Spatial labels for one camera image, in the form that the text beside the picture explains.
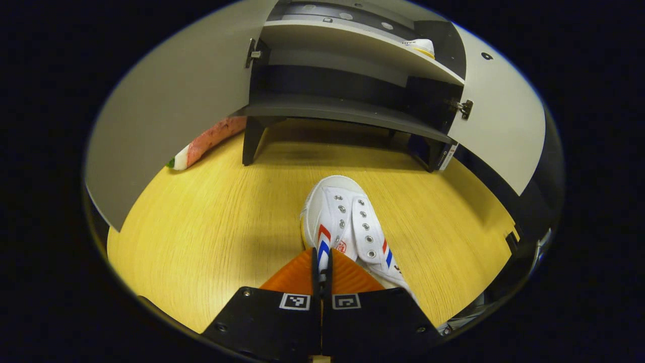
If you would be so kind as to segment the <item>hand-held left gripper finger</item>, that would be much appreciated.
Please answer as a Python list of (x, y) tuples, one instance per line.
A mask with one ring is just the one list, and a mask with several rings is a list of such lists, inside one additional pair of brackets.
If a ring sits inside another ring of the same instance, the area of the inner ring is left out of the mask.
[(322, 288), (321, 352), (332, 361), (422, 361), (442, 336), (403, 288), (384, 288), (339, 251)]
[(259, 288), (240, 287), (203, 336), (248, 360), (308, 362), (319, 354), (316, 250), (300, 253)]

